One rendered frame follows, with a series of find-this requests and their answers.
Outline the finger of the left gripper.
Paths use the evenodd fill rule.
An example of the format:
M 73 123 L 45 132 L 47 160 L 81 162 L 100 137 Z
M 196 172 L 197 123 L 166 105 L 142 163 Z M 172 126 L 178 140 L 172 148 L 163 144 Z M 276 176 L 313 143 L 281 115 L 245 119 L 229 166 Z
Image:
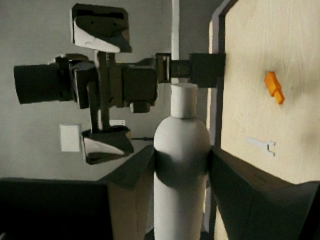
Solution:
M 80 15 L 74 19 L 74 34 L 76 46 L 109 53 L 132 53 L 132 47 L 127 44 L 129 23 L 124 19 Z
M 134 153 L 131 140 L 131 129 L 88 136 L 84 137 L 84 140 L 86 155 L 90 159 L 114 154 L 128 155 Z M 104 153 L 95 153 L 96 151 L 103 151 Z

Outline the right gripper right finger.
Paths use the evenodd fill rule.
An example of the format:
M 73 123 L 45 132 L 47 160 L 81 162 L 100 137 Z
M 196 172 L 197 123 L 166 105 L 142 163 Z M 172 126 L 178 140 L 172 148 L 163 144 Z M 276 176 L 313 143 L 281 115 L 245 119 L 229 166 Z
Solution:
M 312 240 L 320 180 L 293 184 L 215 145 L 208 175 L 228 240 Z

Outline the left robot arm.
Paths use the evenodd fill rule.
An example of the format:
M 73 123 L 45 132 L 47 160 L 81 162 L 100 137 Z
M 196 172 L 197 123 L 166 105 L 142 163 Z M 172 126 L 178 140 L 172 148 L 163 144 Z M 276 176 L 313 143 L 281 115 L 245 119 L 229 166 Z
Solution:
M 171 64 L 171 58 L 172 53 L 156 53 L 152 58 L 145 58 L 138 63 L 116 63 L 116 69 L 121 69 L 122 74 L 122 105 L 115 107 L 130 107 L 132 113 L 148 113 L 150 107 L 155 106 L 158 84 L 171 83 L 171 78 L 187 78 L 191 81 L 192 59 L 172 60 Z M 71 68 L 95 64 L 94 60 L 89 60 L 83 54 L 61 54 L 53 62 L 59 64 L 14 65 L 15 88 L 20 104 L 59 101 L 63 98 L 59 102 L 73 101 Z

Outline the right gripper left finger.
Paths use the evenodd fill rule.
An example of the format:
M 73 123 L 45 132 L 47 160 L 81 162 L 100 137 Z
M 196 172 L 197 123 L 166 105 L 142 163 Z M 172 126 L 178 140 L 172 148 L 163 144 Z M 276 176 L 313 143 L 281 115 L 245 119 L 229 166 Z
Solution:
M 144 240 L 154 175 L 147 145 L 97 181 L 2 177 L 0 236 Z

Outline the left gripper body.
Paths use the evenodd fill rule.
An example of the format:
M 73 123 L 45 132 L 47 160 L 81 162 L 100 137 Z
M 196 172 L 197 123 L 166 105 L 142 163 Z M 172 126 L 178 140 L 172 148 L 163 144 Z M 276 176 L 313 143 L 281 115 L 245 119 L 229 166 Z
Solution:
M 119 7 L 76 3 L 69 11 L 69 14 L 72 43 L 75 43 L 74 19 L 79 15 L 122 18 L 128 22 L 128 13 L 124 8 Z M 85 130 L 81 133 L 83 156 L 86 163 L 89 165 L 95 165 L 129 156 L 114 154 L 107 157 L 90 159 L 86 155 L 84 137 L 129 129 L 127 126 L 123 125 L 110 126 L 109 109 L 114 105 L 122 105 L 122 74 L 121 69 L 116 69 L 115 67 L 115 53 L 106 54 L 106 52 L 95 49 L 94 53 L 96 65 L 84 64 L 80 67 L 71 68 L 71 84 L 73 88 L 74 102 L 78 102 L 79 109 L 89 108 L 90 110 L 91 129 Z M 108 55 L 107 62 L 109 63 L 106 63 L 106 55 Z M 74 69 L 82 69 L 76 70 L 76 78 Z M 107 78 L 109 82 L 108 85 Z M 107 88 L 110 89 L 107 91 Z M 109 95 L 108 101 L 107 94 Z M 97 112 L 99 112 L 99 119 L 97 119 Z M 100 125 L 100 128 L 97 124 Z

